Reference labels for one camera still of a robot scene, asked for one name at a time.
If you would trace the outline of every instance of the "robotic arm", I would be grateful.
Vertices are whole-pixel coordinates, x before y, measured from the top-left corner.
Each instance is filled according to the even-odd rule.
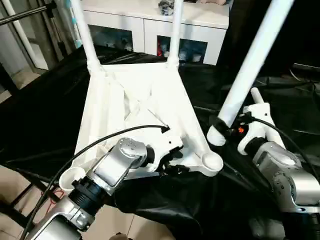
[[[81,232],[89,229],[95,215],[112,195],[130,169],[146,166],[152,161],[153,150],[142,142],[121,138],[88,172],[73,183],[74,190],[36,225],[27,240],[80,240]]]

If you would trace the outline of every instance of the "black cloth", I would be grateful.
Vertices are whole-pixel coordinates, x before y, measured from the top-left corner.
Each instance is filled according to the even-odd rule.
[[[102,64],[164,61],[107,47],[96,47],[96,52]],[[206,133],[209,117],[219,111],[233,79],[225,69],[199,63],[181,63],[179,73]],[[0,104],[0,164],[49,181],[74,153],[89,78],[80,48]],[[313,84],[300,87],[303,90],[265,87],[284,81],[296,84],[292,79],[263,76],[255,84],[271,103],[276,125],[317,161],[313,143],[319,143],[319,95]],[[105,202],[166,224],[177,239],[254,239],[250,219],[280,219],[275,200],[251,159],[237,152],[236,143],[216,150],[225,167],[215,177],[193,172],[128,180]]]

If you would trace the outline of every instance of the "floor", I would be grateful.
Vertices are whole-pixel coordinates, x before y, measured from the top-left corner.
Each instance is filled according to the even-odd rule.
[[[39,75],[30,69],[24,69],[12,77],[18,88],[23,88],[32,82]],[[0,94],[0,103],[11,95],[8,91]],[[3,166],[0,166],[0,200],[8,203],[12,202],[20,192],[22,192],[29,182],[20,174]],[[15,207],[22,214],[27,215],[35,206],[41,192],[33,187],[28,194]],[[46,214],[48,208],[53,205],[48,200],[39,210],[34,218],[38,223]],[[0,213],[0,240],[19,239],[23,228],[4,214]],[[134,240],[174,240],[170,231],[165,225],[154,221],[126,214],[117,208],[104,206],[96,215],[94,223],[89,230],[83,233],[83,240],[108,240],[116,233],[127,234],[128,238]]]
[[[13,75],[12,80],[18,89],[22,89],[39,76],[39,74],[32,72],[31,68],[26,67]],[[0,88],[0,103],[4,102],[10,97],[11,94],[8,90],[3,90],[3,88]]]

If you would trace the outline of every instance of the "white plastic frame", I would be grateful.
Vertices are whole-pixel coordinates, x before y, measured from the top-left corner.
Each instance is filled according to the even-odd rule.
[[[178,73],[183,0],[175,1],[170,55],[163,63],[100,65],[80,1],[71,0],[71,6],[91,75],[75,152],[126,128],[147,124],[170,127],[164,134],[158,128],[145,128],[114,137],[75,159],[71,167],[88,171],[118,139],[128,137],[151,145],[156,156],[153,164],[132,170],[130,178],[152,174],[164,154],[182,145],[183,158],[174,159],[172,165],[215,176],[223,161],[210,150]]]

